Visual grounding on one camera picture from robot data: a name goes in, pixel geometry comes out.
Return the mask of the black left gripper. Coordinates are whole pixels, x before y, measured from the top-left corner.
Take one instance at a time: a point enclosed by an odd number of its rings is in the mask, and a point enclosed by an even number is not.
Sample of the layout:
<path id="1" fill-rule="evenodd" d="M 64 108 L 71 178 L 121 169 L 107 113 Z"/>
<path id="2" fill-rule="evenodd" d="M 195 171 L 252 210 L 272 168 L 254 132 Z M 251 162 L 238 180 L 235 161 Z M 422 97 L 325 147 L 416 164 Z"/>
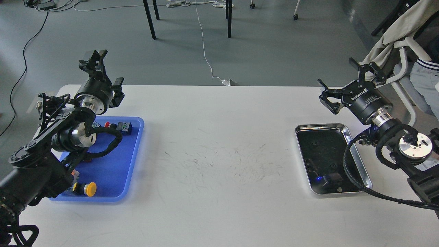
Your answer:
<path id="1" fill-rule="evenodd" d="M 108 108 L 120 105 L 125 97 L 122 92 L 123 77 L 118 77 L 112 84 L 108 81 L 103 63 L 108 50 L 87 51 L 79 61 L 79 68 L 89 75 L 75 95 L 79 106 L 91 109 L 94 114 L 102 115 Z"/>

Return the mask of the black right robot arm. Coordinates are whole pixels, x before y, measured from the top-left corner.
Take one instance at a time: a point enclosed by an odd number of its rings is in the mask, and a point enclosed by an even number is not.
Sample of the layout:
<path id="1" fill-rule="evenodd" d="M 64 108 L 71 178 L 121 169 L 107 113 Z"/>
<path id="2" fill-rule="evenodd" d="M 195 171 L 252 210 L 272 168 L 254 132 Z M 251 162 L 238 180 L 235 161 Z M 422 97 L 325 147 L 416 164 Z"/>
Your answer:
<path id="1" fill-rule="evenodd" d="M 399 204 L 429 209 L 438 213 L 439 178 L 438 165 L 420 170 L 417 168 L 431 156 L 438 153 L 438 129 L 434 128 L 425 135 L 415 128 L 405 125 L 389 114 L 392 103 L 376 88 L 375 84 L 383 84 L 387 77 L 375 63 L 360 65 L 353 58 L 352 66 L 358 68 L 358 79 L 342 89 L 330 89 L 318 79 L 322 86 L 320 102 L 333 114 L 338 114 L 342 107 L 348 108 L 363 124 L 370 127 L 351 140 L 342 158 L 343 168 L 349 180 L 361 191 Z M 367 188 L 353 177 L 347 167 L 346 159 L 351 146 L 361 142 L 375 147 L 375 155 L 379 161 L 393 170 L 401 169 L 408 176 L 408 184 L 420 201 L 402 200 L 389 197 Z"/>

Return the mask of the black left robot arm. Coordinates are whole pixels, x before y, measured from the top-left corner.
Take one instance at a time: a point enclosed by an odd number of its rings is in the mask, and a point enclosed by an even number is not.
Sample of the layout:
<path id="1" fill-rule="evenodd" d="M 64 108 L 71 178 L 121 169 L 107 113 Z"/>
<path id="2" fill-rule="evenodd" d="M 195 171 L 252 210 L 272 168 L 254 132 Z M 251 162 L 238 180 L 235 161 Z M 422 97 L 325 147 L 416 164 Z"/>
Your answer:
<path id="1" fill-rule="evenodd" d="M 27 206 L 36 206 L 43 198 L 55 198 L 64 191 L 92 197 L 97 186 L 76 181 L 75 170 L 81 161 L 103 157 L 122 141 L 115 128 L 94 127 L 97 115 L 118 107 L 124 98 L 119 77 L 111 83 L 104 66 L 107 50 L 86 52 L 79 68 L 89 77 L 77 94 L 48 96 L 40 94 L 40 130 L 26 145 L 9 158 L 14 166 L 1 181 L 1 246 L 31 247 L 39 229 L 20 225 L 19 216 Z"/>

